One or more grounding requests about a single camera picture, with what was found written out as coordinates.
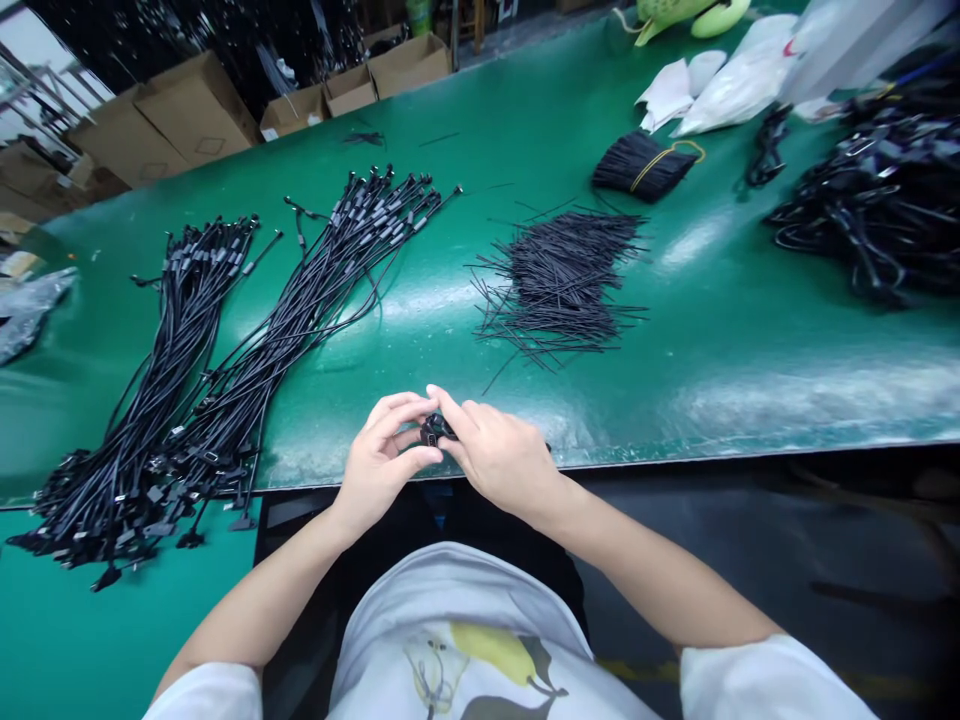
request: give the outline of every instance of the hand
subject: hand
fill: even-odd
[[[440,438],[440,449],[454,457],[487,500],[532,524],[563,494],[568,480],[533,425],[472,400],[461,407],[436,385],[427,385],[427,394],[440,402],[443,417],[459,438]]]
[[[407,480],[443,460],[437,448],[415,447],[420,428],[400,432],[404,423],[422,423],[437,409],[435,399],[412,392],[380,398],[350,446],[343,485],[330,510],[353,540],[373,527],[396,500]]]

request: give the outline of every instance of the brown cardboard box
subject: brown cardboard box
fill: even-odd
[[[134,104],[191,167],[260,142],[257,123],[210,50],[157,75]]]
[[[130,190],[130,186],[109,168],[99,167],[96,160],[86,153],[76,162],[67,177],[87,195],[91,203],[108,200]]]
[[[373,78],[370,77],[370,70],[366,65],[359,65],[327,80],[323,94],[327,99],[330,114],[334,117],[346,115],[377,101],[373,91]]]
[[[0,150],[0,185],[33,197],[44,183],[59,173],[26,143],[15,142]]]
[[[364,35],[363,47],[369,50],[381,40],[390,40],[392,38],[395,38],[402,31],[403,31],[403,25],[397,24],[397,25],[391,25],[386,30],[380,30],[379,32],[370,33],[369,35]]]
[[[433,33],[407,40],[367,64],[381,100],[432,83],[451,72],[450,52]]]
[[[0,240],[8,245],[19,245],[33,228],[33,223],[10,212],[0,212]]]
[[[260,132],[263,139],[270,142],[298,130],[319,125],[329,118],[330,112],[323,101],[323,86],[311,85],[278,97],[267,105],[260,121]]]
[[[132,188],[189,170],[189,165],[133,105],[133,87],[90,113],[70,139]]]
[[[25,143],[0,151],[0,209],[44,222],[87,205],[86,194]]]
[[[16,190],[11,190],[6,185],[0,185],[0,210],[6,210],[35,223],[46,222],[62,214],[44,207],[36,200],[21,195]]]

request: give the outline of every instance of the person's right hand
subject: person's right hand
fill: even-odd
[[[457,405],[436,385],[427,385],[427,395],[440,401],[443,417],[459,438],[440,438],[439,448],[453,456],[487,500],[532,522],[562,494],[568,480],[533,425],[472,400]]]

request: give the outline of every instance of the green object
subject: green object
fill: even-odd
[[[258,212],[254,253],[274,228],[286,231],[228,301],[216,359],[270,311],[300,259],[283,196],[328,213],[348,171],[373,164],[391,162],[401,178],[430,172],[444,195],[457,183],[465,192],[403,248],[379,307],[287,375],[258,486],[339,482],[382,395],[433,382],[480,400],[513,349],[471,334],[482,315],[464,265],[511,236],[505,223],[567,201],[609,211],[590,176],[636,127],[637,95],[663,65],[705,47],[730,51],[746,28],[706,44],[678,29],[615,55],[593,24],[50,223],[81,277],[37,347],[0,369],[4,501],[29,502],[65,452],[102,438],[157,324],[155,293],[128,277],[157,272],[164,230]],[[850,293],[843,268],[774,247],[762,217],[840,133],[791,123],[786,170],[746,190],[759,123],[697,137],[706,159],[655,206],[600,191],[650,217],[641,232],[651,263],[624,267],[616,293],[649,307],[650,321],[625,332],[620,350],[579,356],[557,375],[515,361],[483,398],[537,423],[561,467],[960,439],[958,303],[880,313]],[[342,142],[371,131],[385,147]],[[668,144],[666,131],[657,139]],[[320,227],[304,219],[309,235]],[[453,474],[452,463],[429,469]]]
[[[255,500],[253,517],[259,515]],[[102,563],[63,570],[49,557],[3,546],[0,673],[4,717],[119,720],[146,712],[164,671],[200,621],[253,566],[256,532],[228,532],[223,503],[200,524],[206,544],[166,550],[103,592]],[[25,511],[0,513],[0,538],[37,527]]]
[[[749,7],[750,0],[637,0],[643,26],[635,45],[642,47],[671,25],[691,18],[697,18],[691,29],[694,37],[714,37],[733,27]]]
[[[431,0],[407,0],[410,32],[414,37],[433,32],[433,3]]]

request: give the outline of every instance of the white t-shirt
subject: white t-shirt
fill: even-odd
[[[786,635],[686,649],[680,669],[687,720],[875,720],[830,668]],[[261,717],[253,670],[209,663],[171,685],[145,720]],[[407,556],[364,595],[347,624],[329,717],[657,720],[594,662],[556,593],[452,542]]]

